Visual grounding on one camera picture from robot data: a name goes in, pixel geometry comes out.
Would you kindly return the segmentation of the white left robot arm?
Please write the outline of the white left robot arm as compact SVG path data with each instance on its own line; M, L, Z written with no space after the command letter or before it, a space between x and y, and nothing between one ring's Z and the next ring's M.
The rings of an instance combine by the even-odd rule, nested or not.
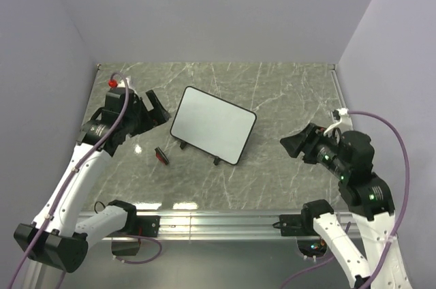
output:
M97 178L126 138L166 123L170 115L154 91L148 110L132 89L109 89L104 105L82 125L69 166L44 208L30 224L19 224L14 238L26 255L46 266L73 273L88 251L109 234L137 234L137 208L113 200L86 221L78 217Z

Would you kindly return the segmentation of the aluminium right side rail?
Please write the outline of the aluminium right side rail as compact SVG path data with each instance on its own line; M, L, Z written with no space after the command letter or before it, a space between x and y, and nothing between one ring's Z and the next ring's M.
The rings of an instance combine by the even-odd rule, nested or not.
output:
M334 110L341 109L341 108L347 108L347 105L345 103L345 98L339 83L339 78L337 75L337 65L336 64L329 64L328 69L330 71L330 75L333 81L334 89L337 94L339 105L334 107Z

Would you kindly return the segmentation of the black-framed small whiteboard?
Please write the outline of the black-framed small whiteboard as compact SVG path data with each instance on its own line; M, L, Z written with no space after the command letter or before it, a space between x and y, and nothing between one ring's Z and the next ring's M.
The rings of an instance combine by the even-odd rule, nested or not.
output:
M170 135L219 161L239 163L257 115L205 91L183 91Z

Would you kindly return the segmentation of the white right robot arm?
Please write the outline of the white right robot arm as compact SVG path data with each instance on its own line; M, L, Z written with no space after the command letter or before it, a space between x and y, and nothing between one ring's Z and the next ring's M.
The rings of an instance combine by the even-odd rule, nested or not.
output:
M324 240L341 266L350 288L411 288L395 224L394 201L388 184L373 171L375 149L368 135L314 123L280 140L291 158L320 164L338 178L338 188L360 233L360 252L342 229L325 200L303 205L302 229Z

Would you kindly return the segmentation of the red bone-shaped eraser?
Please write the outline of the red bone-shaped eraser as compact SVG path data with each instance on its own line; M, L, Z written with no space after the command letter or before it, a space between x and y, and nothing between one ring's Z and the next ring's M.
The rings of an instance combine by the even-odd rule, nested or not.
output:
M166 154L162 151L162 149L160 147L155 148L155 156L164 165L167 166L170 164L168 157L166 156Z

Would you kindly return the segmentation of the aluminium rail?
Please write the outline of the aluminium rail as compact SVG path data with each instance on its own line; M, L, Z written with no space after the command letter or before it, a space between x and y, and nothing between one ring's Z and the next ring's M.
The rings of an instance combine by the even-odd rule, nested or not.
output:
M284 237L273 227L280 215L300 215L300 211L139 211L140 229L134 234L162 241L280 240Z
M339 83L339 78L337 75L337 65L336 64L329 64L328 69L330 71L330 75L333 81L334 89L337 94L339 105L334 107L334 110L341 109L341 108L347 108L347 105L345 103L345 98Z

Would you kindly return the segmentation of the aluminium front rail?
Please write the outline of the aluminium front rail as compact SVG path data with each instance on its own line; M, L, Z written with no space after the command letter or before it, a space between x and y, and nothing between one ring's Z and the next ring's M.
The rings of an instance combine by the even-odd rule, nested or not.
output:
M280 215L300 215L300 211L139 211L140 229L134 234L162 241L280 240L284 237L273 227Z

